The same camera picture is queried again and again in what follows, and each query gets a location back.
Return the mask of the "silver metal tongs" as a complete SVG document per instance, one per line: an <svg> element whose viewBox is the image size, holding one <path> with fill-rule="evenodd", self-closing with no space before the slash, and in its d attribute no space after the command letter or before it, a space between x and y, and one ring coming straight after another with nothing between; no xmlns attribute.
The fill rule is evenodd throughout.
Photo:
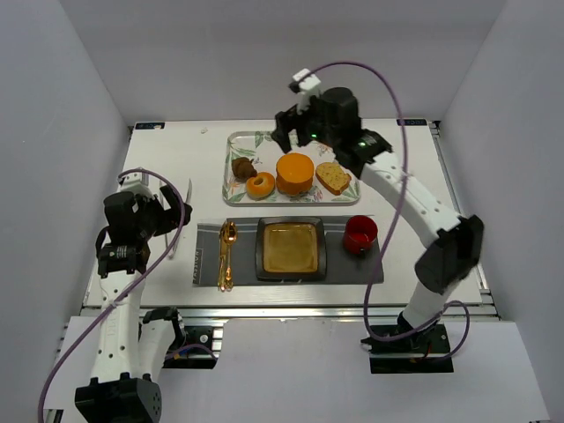
<svg viewBox="0 0 564 423"><path fill-rule="evenodd" d="M175 238L176 231L180 224L181 213L184 212L182 225L186 226L190 222L192 207L191 197L193 192L193 184L188 179L188 185L184 192L182 203L173 190L163 182L160 183L160 200L167 201L168 209L168 230L164 233L165 248L167 249L167 259L172 260L175 256L179 241Z"/></svg>

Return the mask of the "orange glazed donut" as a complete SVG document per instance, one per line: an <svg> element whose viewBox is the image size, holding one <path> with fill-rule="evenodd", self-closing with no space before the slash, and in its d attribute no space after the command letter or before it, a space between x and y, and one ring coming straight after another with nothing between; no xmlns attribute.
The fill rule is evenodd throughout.
<svg viewBox="0 0 564 423"><path fill-rule="evenodd" d="M253 200L269 196L275 189L275 178L268 172L260 172L246 181L246 193Z"/></svg>

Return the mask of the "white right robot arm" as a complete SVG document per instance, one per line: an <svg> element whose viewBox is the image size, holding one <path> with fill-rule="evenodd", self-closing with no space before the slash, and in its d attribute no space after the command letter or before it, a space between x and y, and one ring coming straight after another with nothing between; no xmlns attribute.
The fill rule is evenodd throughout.
<svg viewBox="0 0 564 423"><path fill-rule="evenodd" d="M352 91L326 91L290 85L300 97L290 109L275 116L272 134L283 152L292 149L290 132L300 146L320 141L329 146L339 165L394 206L398 217L413 229L425 248L415 264L418 278L412 297L397 319L405 336L435 323L452 292L479 263L484 224L472 215L464 218L438 199L415 177L405 160L377 132L363 128L359 104Z"/></svg>

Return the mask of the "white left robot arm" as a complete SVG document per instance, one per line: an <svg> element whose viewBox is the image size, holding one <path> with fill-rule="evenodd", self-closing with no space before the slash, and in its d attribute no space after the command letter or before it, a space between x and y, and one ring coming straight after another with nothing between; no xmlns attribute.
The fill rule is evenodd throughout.
<svg viewBox="0 0 564 423"><path fill-rule="evenodd" d="M139 314L149 241L187 225L191 208L168 185L153 195L138 183L122 186L103 204L108 224L96 257L108 316L100 322L90 381L76 388L74 404L88 422L158 422L160 369L185 334L174 307Z"/></svg>

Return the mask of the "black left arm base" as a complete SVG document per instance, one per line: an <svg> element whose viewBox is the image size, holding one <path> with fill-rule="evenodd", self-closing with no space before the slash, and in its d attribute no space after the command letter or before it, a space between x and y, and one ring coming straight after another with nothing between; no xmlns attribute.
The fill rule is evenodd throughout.
<svg viewBox="0 0 564 423"><path fill-rule="evenodd" d="M187 345L197 347L183 350L177 358L164 359L163 368L174 369L213 369L215 359L203 347L212 350L213 328L211 326L186 326L176 307L161 307L145 313L139 324L138 338L148 334L148 326L153 321L168 322L173 329L174 339L167 353L173 353Z"/></svg>

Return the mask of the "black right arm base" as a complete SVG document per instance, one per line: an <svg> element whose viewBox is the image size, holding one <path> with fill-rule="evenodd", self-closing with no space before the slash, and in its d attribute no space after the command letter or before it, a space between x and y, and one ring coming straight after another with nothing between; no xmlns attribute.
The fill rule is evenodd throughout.
<svg viewBox="0 0 564 423"><path fill-rule="evenodd" d="M451 374L454 366L446 328L436 324L422 335L384 343L371 337L360 345L368 352L373 375Z"/></svg>

